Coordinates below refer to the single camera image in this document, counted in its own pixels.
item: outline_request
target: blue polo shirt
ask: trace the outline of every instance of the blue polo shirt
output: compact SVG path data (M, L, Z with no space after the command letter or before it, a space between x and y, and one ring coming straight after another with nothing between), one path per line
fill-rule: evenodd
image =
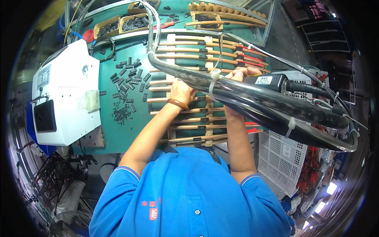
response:
M117 167L89 224L105 236L290 236L279 201L259 175L240 184L199 148L157 150L142 176Z

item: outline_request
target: red scissors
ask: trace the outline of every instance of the red scissors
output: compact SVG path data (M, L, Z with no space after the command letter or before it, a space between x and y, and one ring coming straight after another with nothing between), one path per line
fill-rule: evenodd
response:
M183 22L183 20L175 22L175 21L172 21L169 18L167 18L167 21L165 23L161 24L161 29L175 25L176 23L179 23L179 22ZM156 30L156 29L157 29L157 25L154 25L153 30Z

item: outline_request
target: white machine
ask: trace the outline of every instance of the white machine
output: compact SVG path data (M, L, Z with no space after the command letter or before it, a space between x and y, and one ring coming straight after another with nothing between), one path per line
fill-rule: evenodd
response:
M86 91L99 89L100 61L83 39L51 55L33 77L37 142L68 146L101 125L99 109L87 112Z

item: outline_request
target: green workbench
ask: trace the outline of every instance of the green workbench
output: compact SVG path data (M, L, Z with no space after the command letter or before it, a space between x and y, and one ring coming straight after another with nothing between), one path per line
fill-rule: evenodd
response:
M185 22L192 22L191 17L184 18L185 13L189 13L188 4L192 1L170 1L170 0L161 0L161 3L157 9L159 14L173 14L179 16L179 20L185 20ZM170 6L171 10L164 10L164 6ZM81 34L83 34L88 29L93 29L95 24L102 22L104 20L107 20L111 17L114 17L116 15L119 15L122 17L123 14L128 13L128 5L121 5L119 7L115 7L103 12L100 12L96 15L93 15L92 18L94 19L93 23L90 24L87 27L84 27L82 29ZM161 22L165 22L168 17L161 17ZM184 28L185 22L177 23L174 26L169 27L171 28ZM223 32L230 33L232 32L234 35L237 35L241 38L247 39L249 41L254 41L255 36L250 31L249 28L243 25L224 25ZM162 35L162 42L166 41L166 36ZM134 42L140 41L142 39L147 40L147 35L131 38L131 39L125 39L116 41L116 49L121 48L123 46L127 46L129 44L132 44ZM102 55L99 53L99 51L106 47L106 54ZM199 48L199 46L180 46L180 47L195 47ZM224 52L231 53L230 49L223 49ZM111 52L110 50L110 44L95 47L93 57L97 59L103 59L105 56L109 55ZM128 117L128 119L125 121L124 125L118 124L116 121L114 121L113 114L113 108L114 104L116 102L119 102L121 105L120 107L125 106L123 104L123 101L119 98L112 98L112 94L117 93L117 89L115 84L113 84L110 80L110 77L116 72L119 74L121 69L116 69L116 64L119 64L121 61L127 61L129 57L132 57L132 62L134 62L137 58L141 60L142 65L139 66L137 69L143 69L142 78L145 77L145 75L149 72L149 69L152 68L151 64L149 63L147 59L146 54L146 48L142 44L138 44L135 46L132 46L130 48L121 50L116 53L117 54L117 60L113 61L113 59L110 59L108 61L100 63L100 71L99 71L99 90L100 91L106 91L106 95L100 96L100 119L101 124L103 125L104 129L104 136L106 140L106 146L105 147L95 147L95 148L86 148L87 154L106 154L106 153L119 153L119 152L125 152L129 146L132 144L134 139L137 137L139 132L144 128L144 126L152 119L152 116L150 116L150 113L148 111L148 103L143 102L143 94L147 93L147 98L158 98L158 97L166 97L166 91L154 91L150 92L149 89L144 89L143 92L139 91L141 83L144 83L147 85L149 81L151 80L165 80L166 74L163 72L152 72L150 79L147 82L140 82L138 85L135 85L135 89L131 90L130 88L127 91L127 98L128 99L134 99L133 105L136 108L135 113L131 113L131 115ZM195 67L196 64L199 64L200 66L205 66L204 60L193 60L193 59L180 59L177 58L175 60L175 63L177 65L183 66L183 67ZM233 69L233 65L224 63L223 65L224 69ZM128 77L128 73L131 69L128 69L125 74L122 76L124 78ZM196 94L196 96L204 96L203 93L199 92ZM159 111L165 103L158 102L158 103L152 103L152 110L153 111ZM204 108L205 107L205 101L195 101L192 102L189 105L190 108ZM214 102L214 107L222 107L221 103ZM224 116L224 112L214 112L213 113L215 117L217 116ZM181 114L179 115L178 119L185 119L185 118L196 118L196 117L205 117L205 113L191 113L191 114ZM214 121L214 124L225 124L225 121ZM193 122L193 123L187 123L192 125L197 124L204 124L202 122ZM225 130L223 129L214 129L213 134L221 134L225 133ZM193 136L203 136L205 135L205 130L176 130L176 137L193 137ZM74 147L75 154L81 154L81 150L79 147Z

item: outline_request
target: black hose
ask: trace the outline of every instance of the black hose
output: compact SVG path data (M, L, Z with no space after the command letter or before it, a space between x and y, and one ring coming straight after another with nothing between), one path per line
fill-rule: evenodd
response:
M105 62L107 61L108 59L111 59L114 55L114 52L116 51L116 45L114 44L114 41L111 37L107 36L107 35L103 35L103 36L100 36L99 38L96 39L96 42L95 44L92 44L91 45L91 48L90 48L90 55L92 56L93 52L94 52L94 47L95 45L100 42L100 41L104 41L104 40L108 40L109 42L111 42L112 44L112 52L109 56L105 57L104 59L101 59L100 62Z
M311 93L311 94L323 96L325 98L333 100L333 98L331 98L329 93L326 92L326 90L324 90L323 88L318 87L318 86L308 85L305 83L289 81L286 84L286 90L290 92L299 91L299 92L304 92L304 93Z

